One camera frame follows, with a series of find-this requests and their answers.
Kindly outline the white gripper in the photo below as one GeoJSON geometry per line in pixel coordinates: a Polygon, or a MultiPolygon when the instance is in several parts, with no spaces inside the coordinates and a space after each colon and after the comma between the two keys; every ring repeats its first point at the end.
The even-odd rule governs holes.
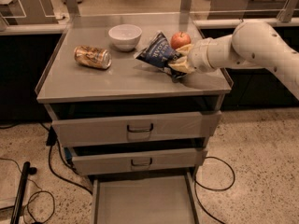
{"type": "Polygon", "coordinates": [[[177,52],[182,54],[183,57],[169,62],[168,65],[172,69],[186,74],[194,71],[198,73],[214,72],[215,68],[210,64],[207,54],[211,41],[212,38],[201,39],[195,44],[188,44],[178,48],[177,52]]]}

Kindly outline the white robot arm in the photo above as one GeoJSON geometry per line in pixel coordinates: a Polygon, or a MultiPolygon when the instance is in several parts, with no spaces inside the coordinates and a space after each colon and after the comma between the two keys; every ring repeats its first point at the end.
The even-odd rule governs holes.
{"type": "Polygon", "coordinates": [[[206,38],[178,49],[168,65],[179,72],[209,73],[221,68],[264,68],[299,99],[299,53],[264,21],[244,21],[231,35],[206,38]]]}

